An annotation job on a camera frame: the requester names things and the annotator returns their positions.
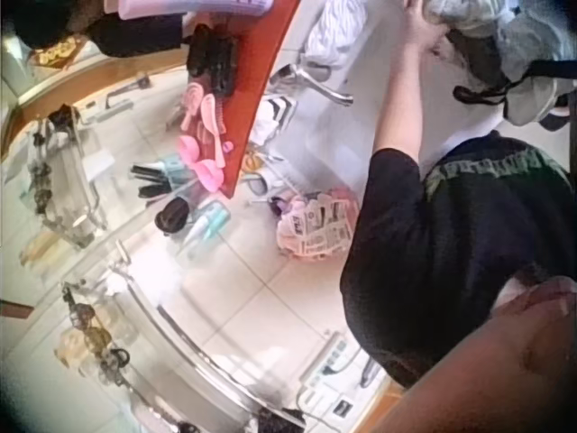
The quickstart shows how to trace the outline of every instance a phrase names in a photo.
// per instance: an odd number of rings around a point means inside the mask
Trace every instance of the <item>bathroom sink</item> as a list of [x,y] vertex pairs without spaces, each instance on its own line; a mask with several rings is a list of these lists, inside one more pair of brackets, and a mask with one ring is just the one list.
[[[298,96],[298,110],[275,149],[315,189],[346,185],[359,198],[364,191],[373,137],[400,40],[403,11],[393,3],[368,2],[369,21],[351,48],[347,63],[325,83],[354,96],[339,106],[311,89]],[[421,171],[454,146],[487,134],[502,120],[499,108],[466,106],[453,99],[456,85],[468,85],[465,70],[427,55],[422,72],[424,144]]]

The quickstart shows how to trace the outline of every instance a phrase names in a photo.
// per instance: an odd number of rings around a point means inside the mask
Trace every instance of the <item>person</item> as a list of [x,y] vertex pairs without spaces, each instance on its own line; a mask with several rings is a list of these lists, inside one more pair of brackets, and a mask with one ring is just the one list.
[[575,292],[555,278],[497,309],[375,431],[577,431]]
[[404,387],[527,287],[577,279],[575,189],[544,152],[493,132],[421,182],[421,62],[446,31],[410,0],[341,277],[349,328]]
[[103,0],[3,0],[5,20],[31,49],[83,34],[109,57],[125,58],[180,48],[196,20],[168,14],[124,21],[105,14]]

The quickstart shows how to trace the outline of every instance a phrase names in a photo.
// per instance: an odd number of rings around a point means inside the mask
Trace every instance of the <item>pink comb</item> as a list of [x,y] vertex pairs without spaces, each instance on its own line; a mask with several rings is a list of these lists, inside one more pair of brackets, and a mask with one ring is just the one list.
[[190,127],[190,121],[193,117],[198,114],[198,109],[202,103],[202,98],[205,95],[205,90],[198,83],[190,83],[187,87],[187,91],[182,97],[182,105],[187,110],[182,124],[180,124],[180,129],[183,132],[188,131]]
[[180,159],[197,174],[198,180],[207,191],[217,192],[224,183],[222,169],[216,167],[214,160],[198,160],[200,150],[194,137],[181,135],[179,141]]
[[220,143],[220,133],[218,132],[218,123],[216,121],[216,100],[212,93],[203,97],[200,104],[200,115],[205,128],[215,137],[216,167],[222,169],[226,165],[226,161],[224,160],[223,146]]

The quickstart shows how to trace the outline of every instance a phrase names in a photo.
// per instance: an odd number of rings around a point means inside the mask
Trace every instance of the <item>red shelf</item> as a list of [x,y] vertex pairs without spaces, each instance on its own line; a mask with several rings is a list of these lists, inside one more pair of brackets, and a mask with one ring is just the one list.
[[298,3],[299,0],[276,0],[249,30],[236,34],[240,39],[236,88],[224,102],[223,142],[234,144],[234,150],[226,155],[221,188],[228,198],[234,194],[256,110]]

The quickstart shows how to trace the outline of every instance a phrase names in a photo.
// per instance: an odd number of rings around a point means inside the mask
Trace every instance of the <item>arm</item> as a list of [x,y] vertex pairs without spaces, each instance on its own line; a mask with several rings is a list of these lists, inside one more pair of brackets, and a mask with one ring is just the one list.
[[373,152],[397,149],[418,162],[423,137],[421,59],[446,30],[443,25],[425,21],[423,0],[409,0],[404,41],[393,60]]

